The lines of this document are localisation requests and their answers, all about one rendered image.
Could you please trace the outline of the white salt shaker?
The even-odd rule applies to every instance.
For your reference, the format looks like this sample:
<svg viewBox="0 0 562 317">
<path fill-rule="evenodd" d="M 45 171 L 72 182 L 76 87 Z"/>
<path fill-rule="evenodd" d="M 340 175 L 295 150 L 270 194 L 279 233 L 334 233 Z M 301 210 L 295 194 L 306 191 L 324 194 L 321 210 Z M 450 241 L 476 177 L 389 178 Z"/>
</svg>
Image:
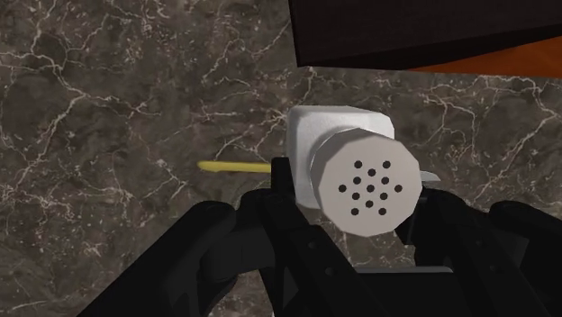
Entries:
<svg viewBox="0 0 562 317">
<path fill-rule="evenodd" d="M 287 115 L 286 155 L 301 206 L 341 231 L 371 237 L 412 215 L 422 191 L 418 160 L 391 119 L 346 105 L 298 105 Z"/>
</svg>

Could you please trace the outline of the yellow handled knife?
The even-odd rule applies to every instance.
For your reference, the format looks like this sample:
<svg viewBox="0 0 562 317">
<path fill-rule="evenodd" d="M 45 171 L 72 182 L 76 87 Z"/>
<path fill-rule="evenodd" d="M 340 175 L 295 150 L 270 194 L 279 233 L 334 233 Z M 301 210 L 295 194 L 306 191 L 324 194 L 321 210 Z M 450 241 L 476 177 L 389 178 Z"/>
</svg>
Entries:
<svg viewBox="0 0 562 317">
<path fill-rule="evenodd" d="M 209 172 L 243 172 L 243 173 L 266 173 L 270 174 L 273 163 L 257 163 L 257 162 L 234 162 L 234 161 L 216 161 L 201 160 L 196 165 Z M 420 171 L 422 182 L 439 182 L 440 178 L 428 171 Z"/>
</svg>

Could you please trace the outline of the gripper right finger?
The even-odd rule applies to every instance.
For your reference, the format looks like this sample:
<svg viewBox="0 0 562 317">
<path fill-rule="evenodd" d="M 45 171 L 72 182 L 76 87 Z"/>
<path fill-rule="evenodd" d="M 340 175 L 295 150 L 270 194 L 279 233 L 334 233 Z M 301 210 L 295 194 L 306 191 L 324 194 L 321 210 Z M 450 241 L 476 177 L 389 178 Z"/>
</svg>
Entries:
<svg viewBox="0 0 562 317">
<path fill-rule="evenodd" d="M 562 317 L 562 220 L 501 201 L 482 212 L 425 188 L 396 234 L 418 266 L 449 267 L 474 317 Z"/>
</svg>

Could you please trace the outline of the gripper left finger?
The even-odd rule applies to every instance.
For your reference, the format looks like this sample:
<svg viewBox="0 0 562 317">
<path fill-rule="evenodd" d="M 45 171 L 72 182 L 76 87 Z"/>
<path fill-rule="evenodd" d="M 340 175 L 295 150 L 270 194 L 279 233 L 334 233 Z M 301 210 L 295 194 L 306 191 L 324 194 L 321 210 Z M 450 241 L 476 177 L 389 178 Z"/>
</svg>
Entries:
<svg viewBox="0 0 562 317">
<path fill-rule="evenodd" d="M 380 317 L 380 303 L 295 204 L 288 158 L 239 208 L 194 205 L 77 317 L 208 317 L 239 275 L 257 270 L 276 317 Z"/>
</svg>

